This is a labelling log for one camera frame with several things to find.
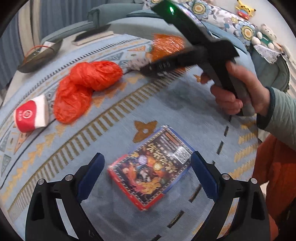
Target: blue gripper pad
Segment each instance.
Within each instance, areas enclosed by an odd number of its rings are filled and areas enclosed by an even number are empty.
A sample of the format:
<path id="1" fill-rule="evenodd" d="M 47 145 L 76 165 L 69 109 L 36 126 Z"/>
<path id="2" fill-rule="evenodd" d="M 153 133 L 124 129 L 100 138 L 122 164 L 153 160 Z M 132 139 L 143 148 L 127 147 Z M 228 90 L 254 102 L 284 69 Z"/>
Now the blue gripper pad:
<path id="1" fill-rule="evenodd" d="M 101 153 L 97 153 L 94 158 L 87 165 L 88 170 L 81 179 L 77 188 L 76 199 L 78 203 L 81 203 L 82 200 L 85 200 L 89 197 L 94 184 L 96 183 L 99 175 L 105 166 L 105 158 Z"/>
<path id="2" fill-rule="evenodd" d="M 210 171 L 207 168 L 207 162 L 198 151 L 192 153 L 190 158 L 192 169 L 197 176 L 203 190 L 208 198 L 213 199 L 214 202 L 218 199 L 218 184 Z"/>

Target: blue patterned tablecloth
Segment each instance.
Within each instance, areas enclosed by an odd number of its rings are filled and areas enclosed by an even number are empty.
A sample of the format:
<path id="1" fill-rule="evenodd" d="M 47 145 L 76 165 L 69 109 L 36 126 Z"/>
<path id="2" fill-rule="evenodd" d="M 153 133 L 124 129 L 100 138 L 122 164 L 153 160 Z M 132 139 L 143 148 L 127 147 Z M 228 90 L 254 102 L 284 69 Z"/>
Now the blue patterned tablecloth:
<path id="1" fill-rule="evenodd" d="M 105 168 L 81 205 L 104 240 L 151 240 L 157 235 L 161 240 L 191 240 L 213 206 L 192 169 L 145 212 L 128 200 L 106 172 L 108 165 L 147 137 L 136 128 L 135 121 L 148 131 L 153 131 L 149 130 L 152 121 L 157 122 L 156 128 L 169 125 L 220 172 L 241 180 L 251 177 L 257 150 L 255 117 L 225 115 L 210 93 L 212 83 L 198 83 L 202 72 L 198 66 L 158 80 L 129 72 L 130 61 L 144 58 L 150 49 L 151 41 L 129 35 L 90 44 L 36 72 L 2 108 L 0 196 L 22 238 L 38 179 L 61 180 L 101 152 Z M 75 123 L 56 121 L 52 106 L 59 81 L 76 63 L 99 60 L 116 62 L 125 75 L 108 90 L 94 93 L 90 109 Z M 20 133 L 13 123 L 13 110 L 42 93 L 50 108 L 50 124 L 32 133 Z M 58 205 L 65 217 L 61 202 Z M 236 202 L 221 234 L 229 227 L 235 208 Z M 182 217 L 168 228 L 180 211 L 184 212 Z M 75 236 L 69 221 L 64 222 Z"/>

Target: person's arm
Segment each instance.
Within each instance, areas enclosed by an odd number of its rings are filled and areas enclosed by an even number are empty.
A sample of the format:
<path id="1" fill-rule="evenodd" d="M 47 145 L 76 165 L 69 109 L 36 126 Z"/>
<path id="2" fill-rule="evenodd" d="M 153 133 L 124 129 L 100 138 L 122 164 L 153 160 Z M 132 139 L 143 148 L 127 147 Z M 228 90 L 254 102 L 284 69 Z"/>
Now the person's arm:
<path id="1" fill-rule="evenodd" d="M 270 132 L 277 139 L 296 150 L 296 100 L 287 94 L 274 89 L 265 88 L 258 78 L 243 66 L 226 63 L 228 72 L 246 84 L 252 105 L 257 113 L 257 126 Z M 201 83 L 208 82 L 209 77 L 201 76 Z M 211 93 L 216 103 L 229 115 L 235 115 L 242 108 L 242 101 L 229 91 L 213 85 Z"/>

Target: pikachu plush toy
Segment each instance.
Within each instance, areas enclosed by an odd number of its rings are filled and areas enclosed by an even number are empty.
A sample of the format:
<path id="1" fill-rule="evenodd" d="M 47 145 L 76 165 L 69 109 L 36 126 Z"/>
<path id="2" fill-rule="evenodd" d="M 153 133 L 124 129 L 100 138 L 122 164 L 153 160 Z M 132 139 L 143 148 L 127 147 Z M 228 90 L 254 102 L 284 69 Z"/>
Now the pikachu plush toy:
<path id="1" fill-rule="evenodd" d="M 241 0 L 237 0 L 237 2 L 239 4 L 235 7 L 237 9 L 237 15 L 244 18 L 245 20 L 249 20 L 249 18 L 253 16 L 252 12 L 255 12 L 256 9 L 244 5 Z"/>

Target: red and white paper cup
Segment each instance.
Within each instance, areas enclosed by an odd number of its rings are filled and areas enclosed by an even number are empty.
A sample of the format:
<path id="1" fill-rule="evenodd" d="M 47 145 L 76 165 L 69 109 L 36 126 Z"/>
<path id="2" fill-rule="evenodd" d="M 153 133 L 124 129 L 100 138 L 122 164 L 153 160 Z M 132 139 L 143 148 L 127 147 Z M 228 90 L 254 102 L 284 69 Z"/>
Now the red and white paper cup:
<path id="1" fill-rule="evenodd" d="M 13 117 L 15 125 L 22 133 L 47 126 L 49 113 L 45 95 L 39 95 L 18 107 L 13 112 Z"/>

